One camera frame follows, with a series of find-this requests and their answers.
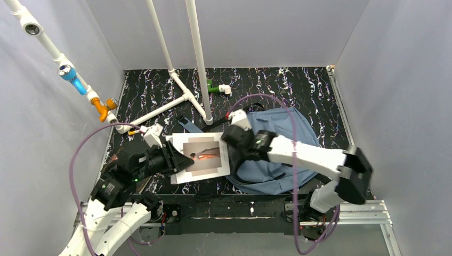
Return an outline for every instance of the blue strap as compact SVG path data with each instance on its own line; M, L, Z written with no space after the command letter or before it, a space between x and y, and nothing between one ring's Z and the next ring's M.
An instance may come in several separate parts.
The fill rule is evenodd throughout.
M177 122L184 127L185 130L187 130L188 132L191 133L198 133L198 132L203 132L201 131L200 128L198 128L196 125L194 125L194 123L192 123L190 120L188 120L186 117L184 116L179 116L177 118Z

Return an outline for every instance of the photograph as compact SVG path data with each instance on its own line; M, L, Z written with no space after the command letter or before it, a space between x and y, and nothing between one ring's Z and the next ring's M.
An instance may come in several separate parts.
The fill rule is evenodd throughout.
M221 167L220 143L218 141L186 142L183 144L184 155L195 161L186 171L194 172Z

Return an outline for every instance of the blue backpack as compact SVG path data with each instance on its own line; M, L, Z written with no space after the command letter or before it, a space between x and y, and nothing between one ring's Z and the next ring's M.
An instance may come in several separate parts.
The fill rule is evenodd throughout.
M296 121L297 140L320 146L308 120L295 108L289 110ZM255 134L259 130L267 130L293 139L292 123L284 108L250 112L247 117ZM304 185L317 174L303 167L298 168L297 172L298 186ZM231 174L226 178L242 192L255 195L278 195L293 189L293 169L281 163L245 161L238 167L231 165Z

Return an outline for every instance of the yellow object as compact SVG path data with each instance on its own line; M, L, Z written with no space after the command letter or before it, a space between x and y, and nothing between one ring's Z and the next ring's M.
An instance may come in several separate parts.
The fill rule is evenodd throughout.
M132 136L132 135L137 134L137 133L140 133L140 130L129 131L127 134L128 134L129 136Z
M113 98L108 99L108 100L105 102L105 104L107 105L107 107L108 107L110 110L113 110L113 109L115 109L115 108L118 107L118 103L117 103L116 100L113 99Z
M102 105L102 104L100 103L99 98L94 98L94 99L92 99L92 100L91 100L91 104L92 104L93 106L95 106L96 109L98 110L98 112L99 112L99 114L100 114L99 120L100 120L101 122L104 122L105 119L107 119L107 115L108 115L109 108L108 108L107 106L105 106L105 105Z

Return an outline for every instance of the orange valve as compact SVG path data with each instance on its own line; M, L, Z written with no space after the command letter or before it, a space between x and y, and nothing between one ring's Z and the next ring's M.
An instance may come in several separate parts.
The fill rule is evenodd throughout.
M102 104L100 103L99 98L94 98L94 99L92 99L92 100L91 100L91 104L92 104L93 106L95 106L96 109L98 110L98 112L99 112L99 114L100 114L99 120L100 120L101 122L104 122L104 121L107 119L107 115L108 115L109 108L108 108L107 106L105 106L105 105L102 105Z
M118 101L116 101L115 98L110 98L110 99L108 99L108 100L105 102L105 104L107 105L107 107L108 107L110 110L113 110L113 109L115 109L115 108L118 107Z

